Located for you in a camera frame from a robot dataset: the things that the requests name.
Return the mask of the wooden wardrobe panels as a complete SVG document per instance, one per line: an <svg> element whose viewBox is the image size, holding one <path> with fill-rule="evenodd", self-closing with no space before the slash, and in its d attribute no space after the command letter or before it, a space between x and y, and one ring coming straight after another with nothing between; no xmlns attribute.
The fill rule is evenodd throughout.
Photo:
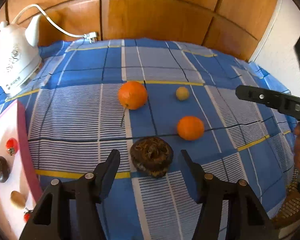
<svg viewBox="0 0 300 240"><path fill-rule="evenodd" d="M190 42L248 60L261 41L277 0L6 0L0 22L29 25L40 5L39 44L95 31L100 40L151 38Z"/></svg>

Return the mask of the white tray with pink rim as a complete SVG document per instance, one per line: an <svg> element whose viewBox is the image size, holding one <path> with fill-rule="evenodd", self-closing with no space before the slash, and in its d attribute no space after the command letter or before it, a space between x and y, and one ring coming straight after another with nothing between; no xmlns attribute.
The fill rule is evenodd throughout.
<svg viewBox="0 0 300 240"><path fill-rule="evenodd" d="M13 101L0 114L0 229L18 239L24 212L34 209L42 195L27 138L25 108Z"/></svg>

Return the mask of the wicker basket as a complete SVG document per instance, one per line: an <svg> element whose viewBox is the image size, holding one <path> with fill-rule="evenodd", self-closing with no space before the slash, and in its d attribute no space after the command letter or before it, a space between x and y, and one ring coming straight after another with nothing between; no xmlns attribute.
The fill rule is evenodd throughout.
<svg viewBox="0 0 300 240"><path fill-rule="evenodd" d="M281 229L300 219L299 171L294 170L292 181L286 187L287 195L277 215L271 219L275 229Z"/></svg>

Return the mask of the orange mandarin with stem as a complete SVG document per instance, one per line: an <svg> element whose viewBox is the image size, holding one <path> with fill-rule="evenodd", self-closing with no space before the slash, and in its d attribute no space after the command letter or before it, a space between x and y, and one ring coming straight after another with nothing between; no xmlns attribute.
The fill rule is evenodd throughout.
<svg viewBox="0 0 300 240"><path fill-rule="evenodd" d="M137 110L147 102L147 90L144 85L136 81L124 83L118 91L120 104L129 110Z"/></svg>

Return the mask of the small red tomato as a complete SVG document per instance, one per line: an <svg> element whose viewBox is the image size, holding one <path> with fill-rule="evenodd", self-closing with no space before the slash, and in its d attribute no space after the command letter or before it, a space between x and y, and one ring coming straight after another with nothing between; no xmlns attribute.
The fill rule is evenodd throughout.
<svg viewBox="0 0 300 240"><path fill-rule="evenodd" d="M6 142L6 151L9 155L15 155L18 152L18 142L14 138L10 138Z"/></svg>

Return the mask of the white ceramic electric kettle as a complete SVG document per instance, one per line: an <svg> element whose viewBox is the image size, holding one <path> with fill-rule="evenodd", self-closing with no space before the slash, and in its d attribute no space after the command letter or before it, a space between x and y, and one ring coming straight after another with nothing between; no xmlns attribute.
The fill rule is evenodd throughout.
<svg viewBox="0 0 300 240"><path fill-rule="evenodd" d="M42 63L39 21L40 16L34 16L27 28L0 23L0 87L9 96L18 94Z"/></svg>

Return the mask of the blue plaid tablecloth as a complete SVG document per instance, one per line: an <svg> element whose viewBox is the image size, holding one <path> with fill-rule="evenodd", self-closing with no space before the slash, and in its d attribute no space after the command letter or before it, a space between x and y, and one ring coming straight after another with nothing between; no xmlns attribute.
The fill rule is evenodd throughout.
<svg viewBox="0 0 300 240"><path fill-rule="evenodd" d="M293 122L235 95L239 85L287 92L266 70L194 44L147 39L61 41L39 48L39 55L43 67L19 99L41 183L51 172L87 172L117 148L121 177L110 195L123 205L125 237L189 239L199 206L177 166L152 179L129 160L133 142L157 135L174 152L187 149L222 180L247 179L268 216L277 215L293 174ZM128 81L147 90L147 102L137 110L118 100ZM189 90L187 100L175 96L179 87ZM204 123L199 139L179 137L177 123L185 116Z"/></svg>

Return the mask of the small yellow-green longan fruit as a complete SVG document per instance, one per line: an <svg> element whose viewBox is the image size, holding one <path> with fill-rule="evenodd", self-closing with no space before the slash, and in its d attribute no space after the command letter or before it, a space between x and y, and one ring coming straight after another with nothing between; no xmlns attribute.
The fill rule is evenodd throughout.
<svg viewBox="0 0 300 240"><path fill-rule="evenodd" d="M189 90L186 87L179 87L175 91L175 96L179 101L185 101L189 98L190 93Z"/></svg>

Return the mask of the dark brown passion fruit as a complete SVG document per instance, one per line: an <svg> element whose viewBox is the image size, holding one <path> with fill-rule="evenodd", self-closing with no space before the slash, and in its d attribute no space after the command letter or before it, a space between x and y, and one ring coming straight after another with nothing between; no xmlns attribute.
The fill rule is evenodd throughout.
<svg viewBox="0 0 300 240"><path fill-rule="evenodd" d="M10 167L7 160L0 156L0 183L5 183L10 175Z"/></svg>
<svg viewBox="0 0 300 240"><path fill-rule="evenodd" d="M144 174L159 179L166 175L173 161L171 146L160 137L144 137L130 148L134 167Z"/></svg>

